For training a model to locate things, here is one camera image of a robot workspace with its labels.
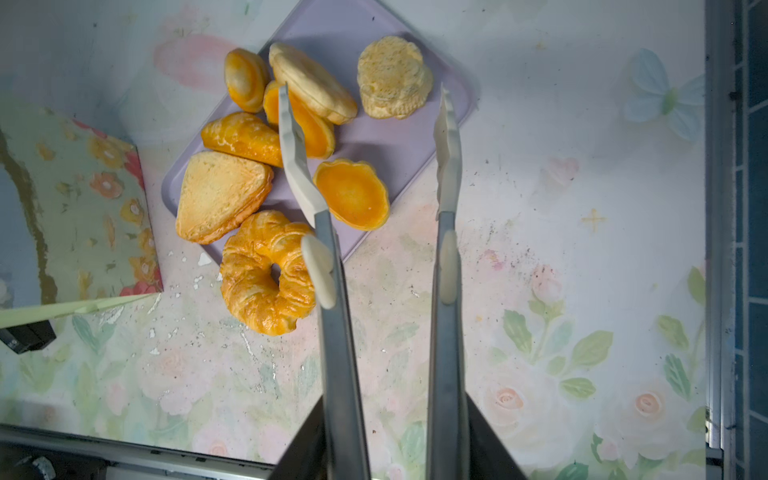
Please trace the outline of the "triangular toast bread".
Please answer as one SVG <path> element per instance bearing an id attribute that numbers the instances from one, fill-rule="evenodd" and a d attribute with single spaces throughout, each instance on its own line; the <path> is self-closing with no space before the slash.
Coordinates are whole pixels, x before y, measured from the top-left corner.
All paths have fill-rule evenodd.
<path id="1" fill-rule="evenodd" d="M 190 158 L 181 188 L 176 233 L 208 245 L 255 213 L 272 189 L 273 169 L 263 163 L 214 151 Z"/>

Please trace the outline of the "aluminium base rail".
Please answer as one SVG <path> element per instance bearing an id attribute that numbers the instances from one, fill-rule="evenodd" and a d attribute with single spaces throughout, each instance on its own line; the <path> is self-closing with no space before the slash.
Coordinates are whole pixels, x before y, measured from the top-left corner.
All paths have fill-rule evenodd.
<path id="1" fill-rule="evenodd" d="M 103 461 L 116 470 L 162 479 L 267 479 L 271 464 L 3 424 L 1 441 Z"/>

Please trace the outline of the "orange egg tart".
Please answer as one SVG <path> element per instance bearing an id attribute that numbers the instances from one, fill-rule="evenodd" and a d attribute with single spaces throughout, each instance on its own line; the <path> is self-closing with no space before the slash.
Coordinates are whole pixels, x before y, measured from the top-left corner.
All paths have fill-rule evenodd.
<path id="1" fill-rule="evenodd" d="M 373 231 L 389 218 L 389 193 L 374 167 L 367 162 L 336 159 L 318 165 L 313 182 L 331 213 L 344 224 Z"/>

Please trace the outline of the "orange round flat bread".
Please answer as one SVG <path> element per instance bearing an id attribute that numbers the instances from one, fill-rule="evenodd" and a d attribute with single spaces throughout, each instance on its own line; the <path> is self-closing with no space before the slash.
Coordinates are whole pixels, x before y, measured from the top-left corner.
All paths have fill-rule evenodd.
<path id="1" fill-rule="evenodd" d="M 267 122 L 278 130 L 280 85 L 271 81 L 265 89 L 263 109 Z M 333 125 L 312 112 L 293 92 L 289 93 L 294 120 L 302 129 L 308 158 L 328 159 L 335 151 L 336 140 Z"/>

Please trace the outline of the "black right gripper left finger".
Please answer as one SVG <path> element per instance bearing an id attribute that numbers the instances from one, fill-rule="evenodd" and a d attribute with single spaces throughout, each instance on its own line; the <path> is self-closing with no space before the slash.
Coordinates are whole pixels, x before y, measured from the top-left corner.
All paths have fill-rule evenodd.
<path id="1" fill-rule="evenodd" d="M 327 478 L 327 448 L 323 397 L 274 466 L 269 480 L 319 480 Z"/>

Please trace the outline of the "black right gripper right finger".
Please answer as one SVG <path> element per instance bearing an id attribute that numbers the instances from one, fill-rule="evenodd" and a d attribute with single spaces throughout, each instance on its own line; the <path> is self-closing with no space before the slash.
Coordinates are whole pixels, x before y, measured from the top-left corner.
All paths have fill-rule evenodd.
<path id="1" fill-rule="evenodd" d="M 467 395 L 471 480 L 527 480 L 486 418 Z"/>

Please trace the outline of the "metal tongs with white tips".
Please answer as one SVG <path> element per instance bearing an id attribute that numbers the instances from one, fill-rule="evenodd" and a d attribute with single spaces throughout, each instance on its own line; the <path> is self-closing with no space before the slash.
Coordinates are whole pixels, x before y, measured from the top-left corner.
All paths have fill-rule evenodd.
<path id="1" fill-rule="evenodd" d="M 283 169 L 291 192 L 315 233 L 301 241 L 302 257 L 320 305 L 323 413 L 328 475 L 371 476 L 346 279 L 330 208 L 310 178 L 304 137 L 287 87 L 278 91 Z M 462 152 L 450 92 L 441 90 L 434 126 L 438 161 L 438 233 L 432 287 L 426 476 L 470 475 L 469 410 L 465 392 L 461 258 L 455 230 Z"/>

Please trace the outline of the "round brown bun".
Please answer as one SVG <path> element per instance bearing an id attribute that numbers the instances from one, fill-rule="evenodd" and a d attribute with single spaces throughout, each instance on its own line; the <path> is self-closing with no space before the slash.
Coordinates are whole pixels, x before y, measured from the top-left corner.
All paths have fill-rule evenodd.
<path id="1" fill-rule="evenodd" d="M 230 99 L 245 112 L 259 113 L 270 81 L 264 60 L 253 52 L 236 48 L 226 55 L 224 68 Z"/>

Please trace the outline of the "pale crumbly scone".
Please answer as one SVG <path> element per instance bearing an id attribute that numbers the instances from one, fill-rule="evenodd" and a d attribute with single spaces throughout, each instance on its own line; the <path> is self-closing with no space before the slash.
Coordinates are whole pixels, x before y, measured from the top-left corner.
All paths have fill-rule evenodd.
<path id="1" fill-rule="evenodd" d="M 357 83 L 369 117 L 405 119 L 426 104 L 434 80 L 416 44 L 386 36 L 361 53 Z"/>

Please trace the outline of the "lilac plastic tray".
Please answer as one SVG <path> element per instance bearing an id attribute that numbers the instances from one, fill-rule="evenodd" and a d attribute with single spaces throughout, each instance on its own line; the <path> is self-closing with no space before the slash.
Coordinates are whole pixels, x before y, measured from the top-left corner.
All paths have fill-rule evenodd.
<path id="1" fill-rule="evenodd" d="M 273 42 L 292 45 L 318 61 L 357 95 L 358 58 L 365 47 L 385 36 L 400 36 L 418 46 L 433 74 L 434 87 L 425 106 L 403 120 L 372 119 L 360 110 L 355 120 L 335 128 L 337 149 L 331 159 L 340 157 L 372 165 L 385 183 L 394 207 L 397 198 L 435 156 L 433 130 L 440 110 L 440 87 L 448 89 L 456 122 L 461 125 L 476 106 L 477 97 L 470 82 L 377 1 L 300 1 L 259 54 L 266 60 Z M 162 182 L 163 204 L 174 217 L 189 159 L 204 150 L 200 137 L 203 126 L 239 110 L 225 92 L 208 117 L 193 124 L 196 128 L 190 143 Z M 284 173 L 277 168 L 273 171 L 273 188 L 263 208 L 279 210 L 292 221 L 304 221 Z M 333 219 L 333 225 L 344 261 L 372 233 L 356 230 L 337 219 Z"/>

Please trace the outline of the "small croissant bread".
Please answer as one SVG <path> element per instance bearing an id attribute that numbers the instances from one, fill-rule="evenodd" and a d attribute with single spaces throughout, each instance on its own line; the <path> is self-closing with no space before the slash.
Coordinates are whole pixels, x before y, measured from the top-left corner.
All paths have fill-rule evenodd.
<path id="1" fill-rule="evenodd" d="M 206 124 L 205 148 L 282 168 L 280 137 L 256 115 L 236 112 Z"/>

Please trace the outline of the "white paper gift bag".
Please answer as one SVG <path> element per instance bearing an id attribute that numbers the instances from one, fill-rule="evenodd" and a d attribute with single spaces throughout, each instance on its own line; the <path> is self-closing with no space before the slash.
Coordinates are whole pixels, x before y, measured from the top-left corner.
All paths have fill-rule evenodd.
<path id="1" fill-rule="evenodd" d="M 162 289 L 137 148 L 2 93 L 2 327 Z"/>

